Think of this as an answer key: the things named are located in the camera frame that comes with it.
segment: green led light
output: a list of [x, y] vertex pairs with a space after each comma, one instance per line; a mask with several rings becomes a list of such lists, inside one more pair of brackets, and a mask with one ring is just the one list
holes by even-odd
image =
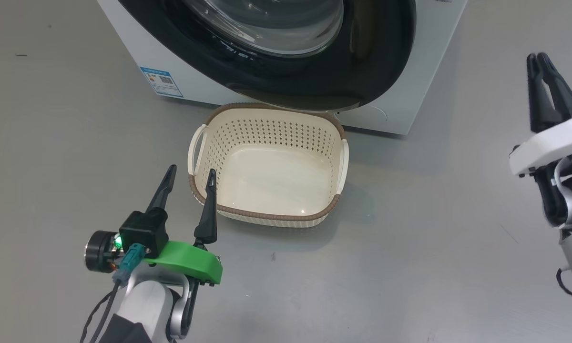
[[114, 239], [114, 245], [116, 246], [116, 248], [121, 249], [123, 247], [123, 241], [121, 240], [120, 236], [117, 236]]

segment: gray floor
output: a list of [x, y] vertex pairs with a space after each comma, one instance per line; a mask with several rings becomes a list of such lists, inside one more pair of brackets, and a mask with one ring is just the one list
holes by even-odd
[[[219, 219], [223, 284], [201, 290], [187, 341], [572, 342], [557, 232], [508, 169], [539, 50], [572, 87], [572, 0], [471, 0], [410, 135], [349, 134], [320, 227]], [[0, 0], [0, 343], [79, 339], [111, 287], [83, 266], [87, 239], [171, 163], [168, 232], [193, 238], [186, 150], [211, 110], [155, 96], [96, 2]]]

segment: laundry basket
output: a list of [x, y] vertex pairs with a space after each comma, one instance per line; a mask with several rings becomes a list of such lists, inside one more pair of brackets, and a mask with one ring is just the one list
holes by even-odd
[[193, 135], [188, 180], [204, 204], [208, 173], [215, 169], [218, 212], [225, 217], [309, 228], [339, 201], [348, 159], [345, 132], [329, 115], [229, 104]]

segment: qr code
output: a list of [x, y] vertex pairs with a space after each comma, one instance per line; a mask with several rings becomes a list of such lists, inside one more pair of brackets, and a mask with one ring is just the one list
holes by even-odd
[[166, 78], [165, 76], [159, 76], [159, 78], [161, 79], [161, 82], [163, 82], [164, 84], [171, 84], [171, 85], [174, 84], [170, 78]]

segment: energy label sticker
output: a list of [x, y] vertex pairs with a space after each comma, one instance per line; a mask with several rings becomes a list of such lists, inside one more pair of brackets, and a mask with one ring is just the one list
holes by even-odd
[[140, 67], [140, 69], [142, 69], [148, 82], [150, 82], [155, 89], [155, 93], [159, 95], [176, 96], [177, 98], [183, 97], [169, 72], [145, 67]]

